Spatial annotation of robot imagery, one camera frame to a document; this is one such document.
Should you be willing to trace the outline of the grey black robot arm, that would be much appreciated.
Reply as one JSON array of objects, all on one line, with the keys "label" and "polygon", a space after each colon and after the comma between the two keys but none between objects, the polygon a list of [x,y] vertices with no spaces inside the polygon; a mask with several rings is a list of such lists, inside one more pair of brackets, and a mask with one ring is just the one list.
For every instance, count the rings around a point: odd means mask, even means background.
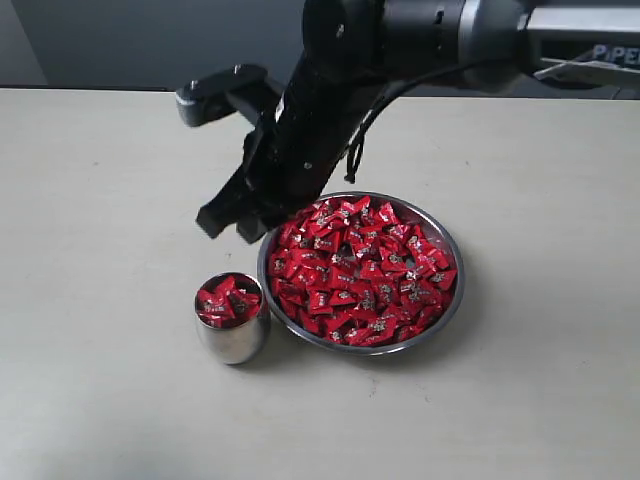
[{"label": "grey black robot arm", "polygon": [[239,64],[182,92],[193,125],[252,125],[240,166],[199,227],[254,243],[313,203],[339,163],[353,182],[367,131],[421,85],[495,92],[521,76],[558,88],[639,85],[635,1],[308,1],[303,51],[283,88]]}]

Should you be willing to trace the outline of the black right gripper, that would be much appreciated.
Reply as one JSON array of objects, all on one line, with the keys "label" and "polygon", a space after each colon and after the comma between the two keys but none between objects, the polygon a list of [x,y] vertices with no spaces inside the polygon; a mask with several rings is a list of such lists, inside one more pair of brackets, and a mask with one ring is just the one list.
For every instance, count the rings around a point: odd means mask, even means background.
[{"label": "black right gripper", "polygon": [[321,194],[385,86],[371,75],[335,82],[302,56],[277,109],[256,128],[243,168],[199,209],[197,225],[216,239],[236,224],[240,238],[254,244],[286,223]]}]

